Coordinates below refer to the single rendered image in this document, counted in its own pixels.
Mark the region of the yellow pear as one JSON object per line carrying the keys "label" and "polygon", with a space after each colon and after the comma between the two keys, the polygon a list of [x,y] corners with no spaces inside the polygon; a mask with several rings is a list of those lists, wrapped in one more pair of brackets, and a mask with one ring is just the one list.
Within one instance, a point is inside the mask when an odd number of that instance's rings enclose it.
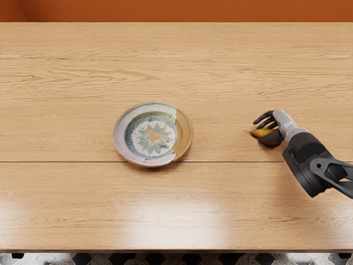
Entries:
{"label": "yellow pear", "polygon": [[254,129],[247,132],[250,133],[252,137],[259,139],[259,138],[265,137],[268,134],[274,133],[276,131],[277,129]]}

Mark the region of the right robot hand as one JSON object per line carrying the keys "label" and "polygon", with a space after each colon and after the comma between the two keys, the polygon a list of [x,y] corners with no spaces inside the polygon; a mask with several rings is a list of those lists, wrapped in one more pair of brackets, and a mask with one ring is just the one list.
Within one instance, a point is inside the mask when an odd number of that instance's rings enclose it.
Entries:
{"label": "right robot hand", "polygon": [[259,138],[260,143],[270,147],[279,146],[283,141],[288,145],[295,135],[309,133],[307,129],[299,127],[282,109],[264,113],[254,120],[253,124],[258,125],[257,129],[271,130],[275,128],[270,134]]}

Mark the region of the patterned ceramic plate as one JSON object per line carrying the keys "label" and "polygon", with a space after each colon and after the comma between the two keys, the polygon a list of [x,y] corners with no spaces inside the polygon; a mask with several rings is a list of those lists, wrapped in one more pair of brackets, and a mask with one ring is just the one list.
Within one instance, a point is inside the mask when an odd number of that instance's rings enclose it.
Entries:
{"label": "patterned ceramic plate", "polygon": [[115,124],[119,155],[143,167],[162,167],[180,159],[191,146],[189,117],[167,102],[145,102],[125,111]]}

